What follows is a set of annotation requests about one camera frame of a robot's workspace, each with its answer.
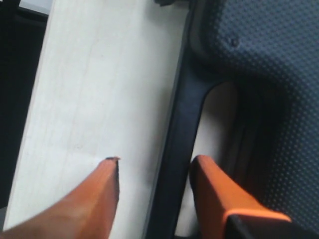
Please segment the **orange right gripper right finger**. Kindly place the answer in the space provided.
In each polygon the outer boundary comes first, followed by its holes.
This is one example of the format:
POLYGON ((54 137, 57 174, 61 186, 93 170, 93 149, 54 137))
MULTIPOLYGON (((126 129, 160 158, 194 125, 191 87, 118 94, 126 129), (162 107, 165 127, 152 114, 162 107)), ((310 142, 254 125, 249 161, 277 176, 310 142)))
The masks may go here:
POLYGON ((225 238, 229 216, 292 220, 267 209, 235 183, 209 156, 196 156, 189 170, 199 228, 204 239, 225 238))

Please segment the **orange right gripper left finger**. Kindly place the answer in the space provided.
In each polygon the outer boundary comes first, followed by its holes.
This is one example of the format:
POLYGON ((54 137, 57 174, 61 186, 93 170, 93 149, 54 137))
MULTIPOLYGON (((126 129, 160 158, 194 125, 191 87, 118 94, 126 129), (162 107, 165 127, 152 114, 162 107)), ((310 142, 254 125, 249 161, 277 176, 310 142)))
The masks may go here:
POLYGON ((1 233, 2 239, 107 239, 119 201, 119 158, 102 160, 57 203, 1 233))

